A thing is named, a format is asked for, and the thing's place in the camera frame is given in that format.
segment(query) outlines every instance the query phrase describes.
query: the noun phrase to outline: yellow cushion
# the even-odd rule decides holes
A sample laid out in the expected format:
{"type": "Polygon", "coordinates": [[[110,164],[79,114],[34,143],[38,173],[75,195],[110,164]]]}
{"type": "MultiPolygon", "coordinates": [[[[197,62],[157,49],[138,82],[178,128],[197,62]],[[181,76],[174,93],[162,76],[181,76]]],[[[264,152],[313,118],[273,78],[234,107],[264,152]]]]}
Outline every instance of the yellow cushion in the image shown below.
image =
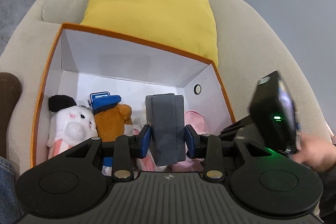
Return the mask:
{"type": "Polygon", "coordinates": [[[179,48],[218,65],[208,0],[89,0],[81,24],[179,48]]]}

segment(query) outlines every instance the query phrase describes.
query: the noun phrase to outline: blue jeans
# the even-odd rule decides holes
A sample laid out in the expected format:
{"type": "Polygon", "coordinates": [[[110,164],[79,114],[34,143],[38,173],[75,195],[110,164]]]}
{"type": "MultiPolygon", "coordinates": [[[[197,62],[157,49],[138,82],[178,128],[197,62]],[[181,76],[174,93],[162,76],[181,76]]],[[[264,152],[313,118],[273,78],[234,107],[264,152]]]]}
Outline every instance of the blue jeans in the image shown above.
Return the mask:
{"type": "Polygon", "coordinates": [[[13,166],[0,157],[0,224],[13,224],[21,217],[14,185],[13,166]]]}

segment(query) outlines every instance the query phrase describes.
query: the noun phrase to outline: ribbed gray panel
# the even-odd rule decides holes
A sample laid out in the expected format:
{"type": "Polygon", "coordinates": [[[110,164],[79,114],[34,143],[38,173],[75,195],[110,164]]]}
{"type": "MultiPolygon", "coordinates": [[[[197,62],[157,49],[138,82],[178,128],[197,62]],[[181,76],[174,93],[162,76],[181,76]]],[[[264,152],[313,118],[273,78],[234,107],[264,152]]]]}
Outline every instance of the ribbed gray panel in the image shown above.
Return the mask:
{"type": "Polygon", "coordinates": [[[19,224],[318,224],[313,215],[293,220],[256,216],[243,208],[221,184],[207,183],[197,173],[142,172],[129,183],[116,184],[96,208],[67,219],[26,215],[19,224]]]}

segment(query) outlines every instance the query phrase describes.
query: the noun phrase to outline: human hand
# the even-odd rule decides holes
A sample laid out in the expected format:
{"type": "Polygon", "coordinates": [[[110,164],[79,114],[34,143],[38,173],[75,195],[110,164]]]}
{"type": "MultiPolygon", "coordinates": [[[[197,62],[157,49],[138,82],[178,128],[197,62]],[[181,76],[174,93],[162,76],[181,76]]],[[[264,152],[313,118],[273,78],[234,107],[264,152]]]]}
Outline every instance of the human hand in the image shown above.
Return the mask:
{"type": "Polygon", "coordinates": [[[336,164],[336,147],[320,137],[301,133],[301,150],[292,155],[292,160],[318,173],[325,172],[336,164]]]}

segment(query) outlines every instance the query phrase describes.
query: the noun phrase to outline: plush keychain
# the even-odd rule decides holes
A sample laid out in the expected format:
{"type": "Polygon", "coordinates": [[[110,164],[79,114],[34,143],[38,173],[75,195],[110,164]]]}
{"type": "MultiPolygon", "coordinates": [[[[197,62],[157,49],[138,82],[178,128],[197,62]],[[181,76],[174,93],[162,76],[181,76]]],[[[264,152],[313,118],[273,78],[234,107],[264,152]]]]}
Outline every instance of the plush keychain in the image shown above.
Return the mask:
{"type": "Polygon", "coordinates": [[[120,102],[119,95],[110,95],[95,98],[91,104],[98,136],[103,142],[115,141],[124,134],[125,124],[132,124],[131,107],[120,102]]]}
{"type": "Polygon", "coordinates": [[[97,137],[95,118],[86,106],[77,106],[67,95],[54,95],[48,100],[49,110],[54,112],[50,120],[48,159],[91,138],[97,137]]]}

